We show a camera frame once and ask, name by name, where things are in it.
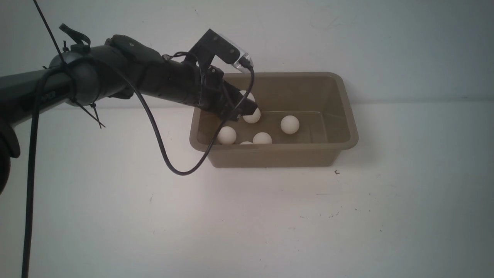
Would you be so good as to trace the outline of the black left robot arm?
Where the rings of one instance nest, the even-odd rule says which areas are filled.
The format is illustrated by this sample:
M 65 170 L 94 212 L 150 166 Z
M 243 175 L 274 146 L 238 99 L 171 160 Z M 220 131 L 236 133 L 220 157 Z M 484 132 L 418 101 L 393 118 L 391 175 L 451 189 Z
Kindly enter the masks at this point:
M 60 30 L 74 41 L 53 58 L 48 68 L 1 77 L 1 189 L 7 184 L 11 158 L 20 156 L 14 127 L 30 119 L 39 97 L 39 112 L 61 103 L 90 106 L 106 97 L 128 100 L 141 93 L 161 100 L 193 106 L 224 121 L 252 115 L 258 106 L 245 93 L 224 80 L 212 65 L 214 58 L 250 74 L 249 54 L 227 37 L 209 29 L 190 51 L 161 55 L 133 38 L 114 35 L 102 46 L 62 24 Z

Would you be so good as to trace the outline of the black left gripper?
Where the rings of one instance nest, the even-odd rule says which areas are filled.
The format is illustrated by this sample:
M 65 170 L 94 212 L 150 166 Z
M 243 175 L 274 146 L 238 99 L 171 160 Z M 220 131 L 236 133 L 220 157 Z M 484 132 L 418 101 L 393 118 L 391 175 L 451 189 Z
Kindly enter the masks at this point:
M 216 67 L 203 70 L 188 62 L 164 61 L 149 64 L 139 77 L 139 91 L 187 106 L 213 113 L 220 119 L 237 120 L 238 116 L 252 115 L 258 105 L 246 99 L 240 89 L 223 79 L 224 73 Z

